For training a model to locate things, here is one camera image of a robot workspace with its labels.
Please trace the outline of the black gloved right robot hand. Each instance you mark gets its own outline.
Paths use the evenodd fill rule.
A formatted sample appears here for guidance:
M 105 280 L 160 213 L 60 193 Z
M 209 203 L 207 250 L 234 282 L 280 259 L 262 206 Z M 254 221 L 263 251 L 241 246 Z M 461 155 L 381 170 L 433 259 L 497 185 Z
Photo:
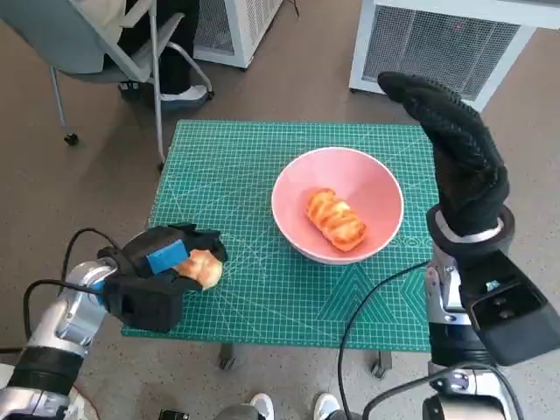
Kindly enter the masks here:
M 496 228 L 508 171 L 479 112 L 423 76 L 382 72 L 377 81 L 432 143 L 439 206 L 451 231 L 467 236 Z

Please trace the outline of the black left hand blue tape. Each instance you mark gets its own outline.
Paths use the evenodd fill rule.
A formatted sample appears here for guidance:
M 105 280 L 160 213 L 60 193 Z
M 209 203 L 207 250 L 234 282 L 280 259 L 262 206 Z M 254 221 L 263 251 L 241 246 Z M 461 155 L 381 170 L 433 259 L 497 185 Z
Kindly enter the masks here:
M 184 262 L 195 249 L 208 250 L 226 262 L 228 253 L 220 236 L 220 231 L 198 230 L 190 223 L 151 227 L 128 242 L 122 253 L 136 274 L 147 278 Z

